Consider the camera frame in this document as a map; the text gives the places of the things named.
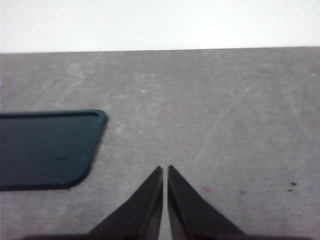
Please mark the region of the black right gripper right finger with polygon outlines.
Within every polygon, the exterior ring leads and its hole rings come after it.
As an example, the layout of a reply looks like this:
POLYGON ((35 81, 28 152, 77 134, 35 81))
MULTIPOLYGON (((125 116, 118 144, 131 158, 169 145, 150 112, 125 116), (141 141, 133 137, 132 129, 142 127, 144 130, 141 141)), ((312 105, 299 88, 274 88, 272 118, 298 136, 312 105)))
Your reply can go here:
POLYGON ((188 240, 242 240, 248 237, 206 202, 173 165, 168 167, 167 197, 188 240))

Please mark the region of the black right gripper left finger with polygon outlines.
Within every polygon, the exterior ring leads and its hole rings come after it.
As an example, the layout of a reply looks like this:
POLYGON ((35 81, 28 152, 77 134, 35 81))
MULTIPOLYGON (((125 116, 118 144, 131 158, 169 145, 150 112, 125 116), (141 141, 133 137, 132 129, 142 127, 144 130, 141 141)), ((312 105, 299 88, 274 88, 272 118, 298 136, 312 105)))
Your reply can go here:
POLYGON ((88 235, 99 240, 157 240, 163 211, 163 169, 156 167, 133 195, 88 235))

